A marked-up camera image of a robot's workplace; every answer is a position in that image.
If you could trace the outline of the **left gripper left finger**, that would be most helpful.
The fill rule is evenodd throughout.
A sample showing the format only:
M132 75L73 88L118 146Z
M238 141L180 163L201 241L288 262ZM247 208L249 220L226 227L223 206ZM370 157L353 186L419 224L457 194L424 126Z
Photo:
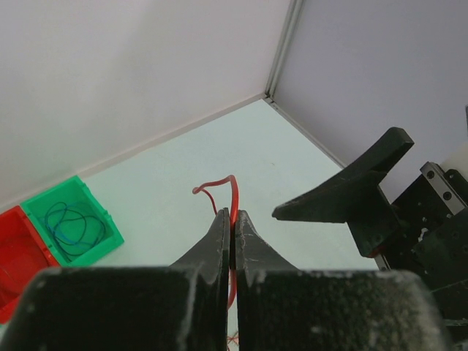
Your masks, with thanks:
M3 350L225 350L227 209L173 264L40 271L1 338Z

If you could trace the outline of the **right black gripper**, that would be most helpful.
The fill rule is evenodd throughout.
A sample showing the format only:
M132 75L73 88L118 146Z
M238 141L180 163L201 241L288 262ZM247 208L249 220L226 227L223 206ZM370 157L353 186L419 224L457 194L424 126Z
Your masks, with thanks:
M426 162L389 203L380 183L414 141L391 127L364 154L316 188L275 207L281 221L346 223L362 256L419 275L447 325L467 324L467 179Z

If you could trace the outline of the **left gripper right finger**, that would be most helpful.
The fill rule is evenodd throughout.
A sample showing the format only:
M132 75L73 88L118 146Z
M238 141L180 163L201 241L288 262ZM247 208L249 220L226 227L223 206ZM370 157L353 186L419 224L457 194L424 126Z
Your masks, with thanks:
M235 226L241 350L451 350L429 289L409 271L306 271Z

